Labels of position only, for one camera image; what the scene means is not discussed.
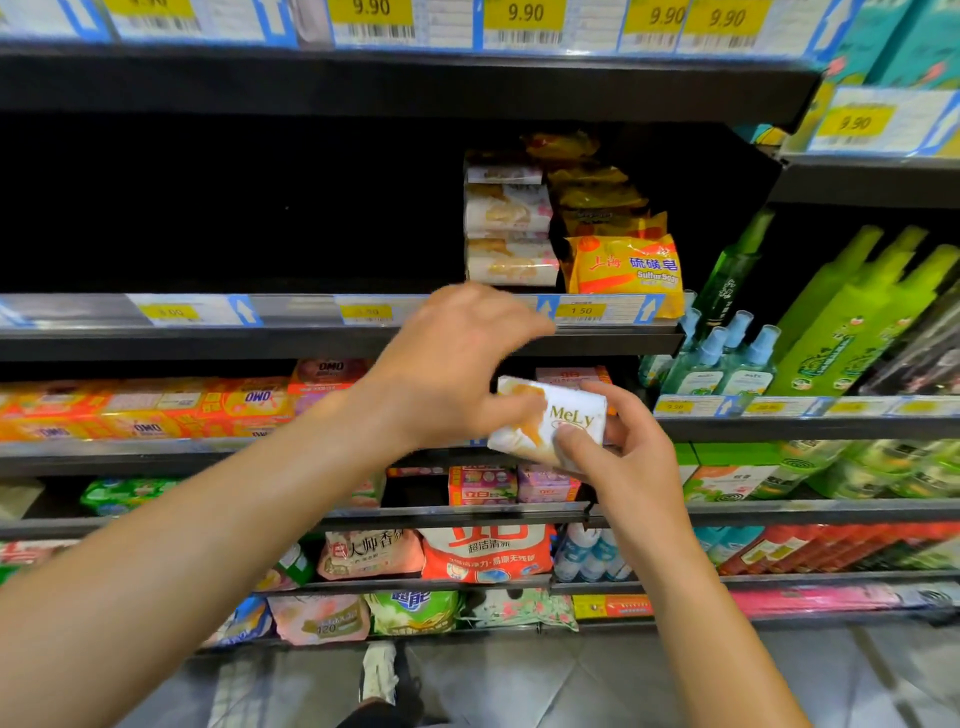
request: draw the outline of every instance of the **person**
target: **person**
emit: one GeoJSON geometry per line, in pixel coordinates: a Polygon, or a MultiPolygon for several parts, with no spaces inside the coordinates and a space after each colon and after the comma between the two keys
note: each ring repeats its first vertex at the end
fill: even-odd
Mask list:
{"type": "MultiPolygon", "coordinates": [[[[353,387],[8,582],[4,724],[115,724],[369,473],[538,416],[542,399],[492,395],[490,381],[504,357],[553,331],[508,293],[443,288],[353,387]]],[[[556,442],[596,489],[650,596],[689,724],[808,726],[694,538],[669,438],[634,395],[583,386],[616,408],[608,434],[623,454],[573,426],[556,442]]]]}

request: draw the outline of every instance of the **teal box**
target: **teal box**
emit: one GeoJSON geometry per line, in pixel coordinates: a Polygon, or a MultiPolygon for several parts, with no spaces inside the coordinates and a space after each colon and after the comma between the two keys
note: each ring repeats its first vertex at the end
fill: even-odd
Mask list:
{"type": "Polygon", "coordinates": [[[909,7],[910,0],[866,0],[829,59],[827,81],[863,84],[909,7]]]}
{"type": "Polygon", "coordinates": [[[960,88],[960,2],[914,0],[867,83],[898,88],[960,88]]]}

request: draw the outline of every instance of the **red omo package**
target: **red omo package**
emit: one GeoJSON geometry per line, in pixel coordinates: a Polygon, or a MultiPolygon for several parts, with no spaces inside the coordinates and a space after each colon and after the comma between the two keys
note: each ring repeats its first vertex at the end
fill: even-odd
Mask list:
{"type": "Polygon", "coordinates": [[[552,525],[485,525],[422,528],[424,579],[473,584],[511,581],[553,568],[552,525]]]}

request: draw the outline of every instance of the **yellow price label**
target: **yellow price label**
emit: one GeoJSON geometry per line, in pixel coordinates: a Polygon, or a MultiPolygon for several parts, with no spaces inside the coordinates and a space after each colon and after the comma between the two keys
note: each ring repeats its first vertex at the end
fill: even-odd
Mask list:
{"type": "Polygon", "coordinates": [[[928,400],[914,400],[900,406],[899,412],[904,415],[929,415],[936,412],[940,403],[928,400]]]}
{"type": "Polygon", "coordinates": [[[196,17],[190,0],[105,0],[107,10],[118,15],[196,17]]]}
{"type": "Polygon", "coordinates": [[[605,303],[561,303],[555,319],[602,319],[607,311],[605,303]]]}
{"type": "Polygon", "coordinates": [[[773,0],[692,0],[684,35],[755,36],[773,0]]]}
{"type": "Polygon", "coordinates": [[[326,0],[333,23],[413,25],[412,0],[326,0]]]}
{"type": "Polygon", "coordinates": [[[139,309],[148,319],[158,321],[198,322],[203,320],[197,313],[197,309],[186,303],[144,303],[139,306],[139,309]]]}
{"type": "Polygon", "coordinates": [[[897,107],[889,104],[847,104],[830,109],[817,136],[879,136],[897,107]]]}
{"type": "Polygon", "coordinates": [[[785,406],[786,403],[781,401],[754,400],[747,405],[747,408],[744,410],[744,412],[751,412],[759,415],[775,415],[782,412],[785,406]]]}
{"type": "Polygon", "coordinates": [[[375,319],[392,321],[394,309],[389,303],[352,303],[340,306],[340,313],[346,319],[375,319]]]}
{"type": "Polygon", "coordinates": [[[687,0],[630,0],[623,32],[679,33],[686,18],[687,0]]]}
{"type": "Polygon", "coordinates": [[[688,415],[693,411],[693,402],[690,400],[659,400],[654,411],[669,415],[688,415]]]}
{"type": "Polygon", "coordinates": [[[561,31],[566,0],[484,0],[483,27],[490,31],[561,31]]]}
{"type": "Polygon", "coordinates": [[[867,408],[865,401],[840,400],[830,408],[830,412],[855,415],[867,408]]]}

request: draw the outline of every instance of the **tile floor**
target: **tile floor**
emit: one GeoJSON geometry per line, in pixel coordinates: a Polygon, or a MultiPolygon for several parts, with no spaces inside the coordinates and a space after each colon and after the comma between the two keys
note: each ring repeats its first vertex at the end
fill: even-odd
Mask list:
{"type": "MultiPolygon", "coordinates": [[[[761,630],[817,728],[960,726],[960,627],[761,630]]],[[[656,632],[411,642],[434,715],[480,728],[682,726],[656,632]]],[[[198,656],[121,728],[335,728],[362,645],[198,656]]]]}

